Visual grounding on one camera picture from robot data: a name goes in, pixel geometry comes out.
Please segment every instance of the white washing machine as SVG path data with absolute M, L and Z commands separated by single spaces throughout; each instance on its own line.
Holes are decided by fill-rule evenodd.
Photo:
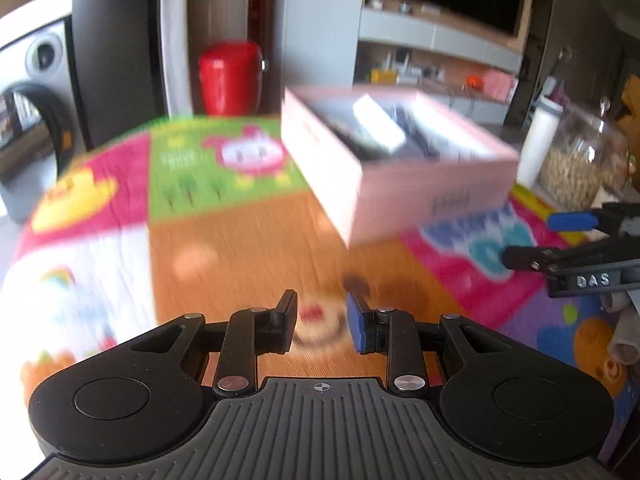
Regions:
M 84 151 L 71 0 L 33 0 L 0 20 L 0 200 L 25 221 Z

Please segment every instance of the blue handle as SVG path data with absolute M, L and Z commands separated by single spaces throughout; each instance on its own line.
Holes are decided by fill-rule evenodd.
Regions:
M 546 225 L 554 232 L 591 231 L 598 225 L 598 218 L 592 213 L 556 213 L 550 215 Z

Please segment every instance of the pink box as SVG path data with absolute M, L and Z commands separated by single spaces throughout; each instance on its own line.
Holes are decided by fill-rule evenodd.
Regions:
M 401 102 L 456 158 L 360 162 L 311 108 L 348 109 L 364 94 Z M 518 152 L 423 92 L 379 86 L 285 90 L 282 141 L 347 247 L 408 229 L 500 207 Z
M 518 86 L 518 80 L 511 74 L 500 72 L 499 70 L 489 70 L 483 77 L 485 95 L 500 101 L 501 103 L 511 103 L 513 93 Z

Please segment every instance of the orange object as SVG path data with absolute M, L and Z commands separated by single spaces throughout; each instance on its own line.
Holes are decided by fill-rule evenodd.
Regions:
M 466 87 L 471 88 L 473 90 L 482 91 L 484 88 L 484 81 L 482 80 L 481 75 L 468 75 L 466 76 Z
M 37 362 L 31 363 L 27 361 L 23 364 L 22 369 L 20 370 L 20 380 L 24 387 L 24 405 L 28 405 L 31 394 L 42 381 L 75 363 L 76 358 L 74 355 L 65 350 L 55 356 L 51 356 L 48 353 L 43 352 L 38 357 Z
M 599 317 L 580 323 L 574 336 L 574 358 L 577 367 L 600 381 L 615 399 L 626 383 L 626 367 L 609 357 L 607 345 L 613 329 Z
M 62 149 L 70 150 L 74 145 L 73 137 L 71 137 L 71 132 L 66 131 L 62 134 Z

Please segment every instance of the round black pad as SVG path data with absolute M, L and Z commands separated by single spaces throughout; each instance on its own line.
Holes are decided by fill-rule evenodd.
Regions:
M 117 420 L 139 412 L 149 401 L 148 388 L 133 379 L 110 377 L 85 384 L 76 393 L 76 408 L 91 418 Z
M 506 413 L 524 420 L 547 420 L 558 416 L 567 403 L 561 386 L 537 377 L 502 383 L 495 389 L 494 399 Z
M 599 451 L 613 402 L 598 381 L 519 344 L 466 360 L 443 387 L 440 408 L 467 444 L 499 460 L 541 466 Z
M 180 368 L 180 342 L 188 341 L 180 338 L 198 323 L 203 321 L 160 326 L 140 336 L 146 338 L 140 344 L 116 346 L 44 381 L 29 403 L 42 450 L 85 463 L 122 464 L 158 456 L 188 438 L 205 403 L 200 384 Z M 195 327 L 189 333 L 182 327 L 187 324 Z

